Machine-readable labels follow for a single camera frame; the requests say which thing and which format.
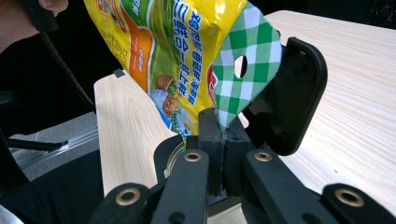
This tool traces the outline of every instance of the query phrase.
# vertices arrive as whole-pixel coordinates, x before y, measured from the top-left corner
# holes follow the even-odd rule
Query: snack bag
[[[280,64],[278,32],[246,0],[84,2],[111,52],[183,137],[198,134],[198,113],[209,107],[227,128]],[[240,56],[247,70],[236,77]]]

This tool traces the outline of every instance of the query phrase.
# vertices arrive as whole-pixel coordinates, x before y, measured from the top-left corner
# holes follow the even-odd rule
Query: black wire
[[[90,97],[85,93],[85,91],[81,88],[79,83],[77,82],[75,76],[73,75],[72,71],[70,71],[67,64],[62,59],[61,55],[59,55],[58,50],[56,50],[55,46],[52,44],[50,37],[47,33],[40,33],[41,39],[43,40],[44,44],[46,45],[49,53],[51,54],[52,58],[56,61],[56,63],[61,67],[61,70],[66,75],[67,79],[71,82],[74,90],[78,94],[78,96],[82,99],[82,101],[86,104],[86,106],[96,113],[96,108]]]

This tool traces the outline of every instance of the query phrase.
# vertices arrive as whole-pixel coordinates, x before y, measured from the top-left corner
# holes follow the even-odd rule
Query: gray floor
[[[67,146],[51,152],[11,149],[15,160],[30,180],[99,148],[94,113],[88,113],[39,133],[17,134],[11,138],[51,143],[69,140]]]

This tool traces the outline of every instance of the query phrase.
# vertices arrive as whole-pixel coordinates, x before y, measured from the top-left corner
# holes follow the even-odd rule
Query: light wood tabletop
[[[290,11],[266,19],[283,45],[295,36],[318,48],[328,66],[304,140],[283,162],[314,191],[345,183],[396,215],[396,31]],[[104,77],[94,89],[105,194],[126,182],[152,187],[153,151],[173,133],[128,75]]]

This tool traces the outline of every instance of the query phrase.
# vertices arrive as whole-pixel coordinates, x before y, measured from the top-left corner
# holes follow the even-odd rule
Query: human hand
[[[31,0],[51,10],[54,15],[67,8],[68,0]],[[0,53],[21,39],[38,34],[21,0],[0,0]]]

